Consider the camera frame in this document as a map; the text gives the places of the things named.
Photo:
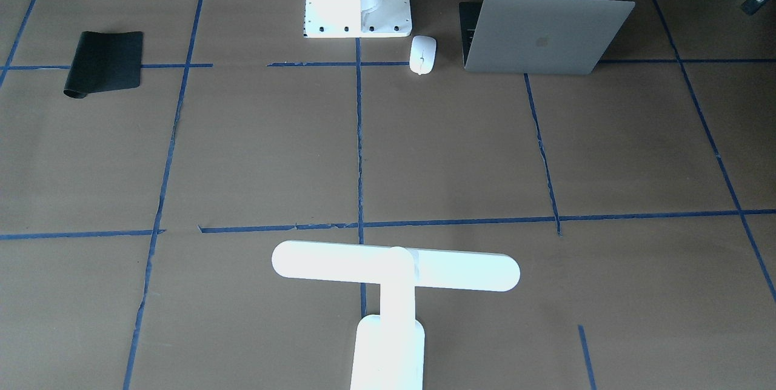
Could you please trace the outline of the white computer mouse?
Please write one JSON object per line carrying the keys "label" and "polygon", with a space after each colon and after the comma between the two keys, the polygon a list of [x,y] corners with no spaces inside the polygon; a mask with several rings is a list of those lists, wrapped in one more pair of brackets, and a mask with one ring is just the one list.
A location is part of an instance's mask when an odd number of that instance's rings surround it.
{"label": "white computer mouse", "polygon": [[429,74],[435,65],[437,40],[430,36],[414,36],[410,45],[409,67],[417,75]]}

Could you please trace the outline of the grey laptop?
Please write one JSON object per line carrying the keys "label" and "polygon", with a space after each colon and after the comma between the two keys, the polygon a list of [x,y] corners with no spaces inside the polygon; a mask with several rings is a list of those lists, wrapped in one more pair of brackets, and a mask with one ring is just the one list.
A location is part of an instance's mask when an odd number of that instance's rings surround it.
{"label": "grey laptop", "polygon": [[635,8],[619,0],[482,0],[458,4],[464,69],[587,75]]}

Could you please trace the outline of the black mouse pad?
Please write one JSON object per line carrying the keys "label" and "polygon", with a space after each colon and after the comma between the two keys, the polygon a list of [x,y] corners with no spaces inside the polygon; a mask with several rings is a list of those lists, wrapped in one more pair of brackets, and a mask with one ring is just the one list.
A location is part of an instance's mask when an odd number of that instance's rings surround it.
{"label": "black mouse pad", "polygon": [[84,99],[89,94],[138,88],[143,42],[143,32],[82,32],[63,94]]}

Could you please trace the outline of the white desk lamp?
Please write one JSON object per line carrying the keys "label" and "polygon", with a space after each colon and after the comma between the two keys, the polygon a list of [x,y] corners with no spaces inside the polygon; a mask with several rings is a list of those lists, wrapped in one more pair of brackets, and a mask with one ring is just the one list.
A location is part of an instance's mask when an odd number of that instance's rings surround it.
{"label": "white desk lamp", "polygon": [[504,254],[300,240],[278,244],[272,266],[286,278],[379,286],[380,312],[356,327],[352,389],[423,388],[417,288],[506,292],[521,276],[518,263]]}

